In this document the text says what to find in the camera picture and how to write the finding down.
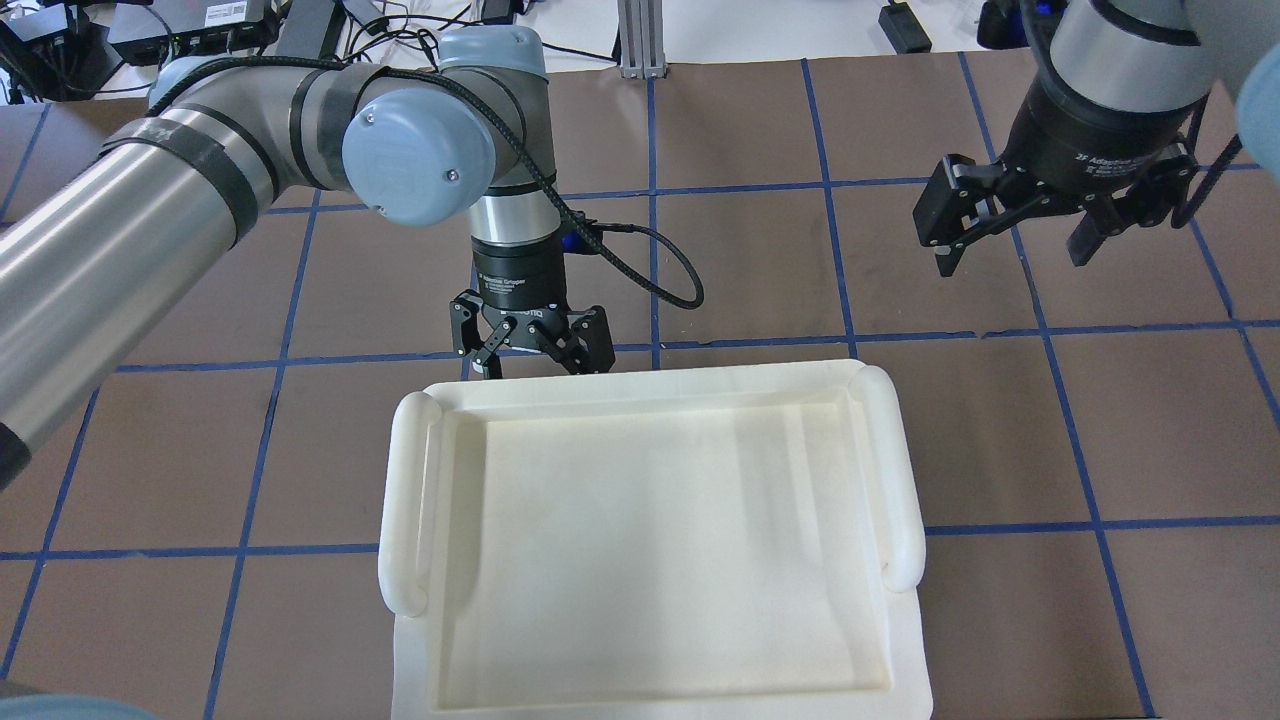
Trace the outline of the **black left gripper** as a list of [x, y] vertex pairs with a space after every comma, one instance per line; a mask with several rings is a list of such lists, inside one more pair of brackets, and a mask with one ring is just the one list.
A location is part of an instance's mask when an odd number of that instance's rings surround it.
[[608, 373], [614, 345], [605, 309], [567, 300], [561, 237], [522, 245], [471, 238], [476, 288], [451, 301], [454, 352], [484, 380], [506, 377], [500, 350], [548, 356], [571, 375]]

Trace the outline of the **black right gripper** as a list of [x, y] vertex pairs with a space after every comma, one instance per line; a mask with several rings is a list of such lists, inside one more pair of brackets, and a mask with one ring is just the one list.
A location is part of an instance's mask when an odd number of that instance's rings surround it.
[[940, 160], [911, 210], [919, 243], [950, 278], [979, 240], [1079, 214], [1068, 255], [1084, 266], [1110, 238], [1185, 209], [1197, 163], [1181, 127], [1199, 106], [1117, 111], [1037, 79], [995, 161], [955, 152]]

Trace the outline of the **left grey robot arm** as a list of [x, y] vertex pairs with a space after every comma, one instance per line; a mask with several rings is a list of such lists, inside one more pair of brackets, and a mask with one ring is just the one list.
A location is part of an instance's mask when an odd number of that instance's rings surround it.
[[541, 37], [447, 32], [435, 70], [292, 56], [177, 61], [147, 111], [3, 233], [3, 484], [292, 187], [351, 192], [385, 220], [466, 213], [477, 307], [538, 323], [550, 352], [582, 322], [566, 237], [600, 242], [556, 190]]

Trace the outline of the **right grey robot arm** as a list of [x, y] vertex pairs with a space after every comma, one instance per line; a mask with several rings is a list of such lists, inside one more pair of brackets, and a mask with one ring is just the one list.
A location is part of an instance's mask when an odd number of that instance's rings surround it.
[[1277, 9], [1265, 1], [1019, 3], [1037, 72], [991, 164], [946, 155], [913, 209], [952, 275], [1021, 222], [1079, 215], [1076, 266], [1133, 225], [1184, 227], [1234, 156], [1277, 172]]

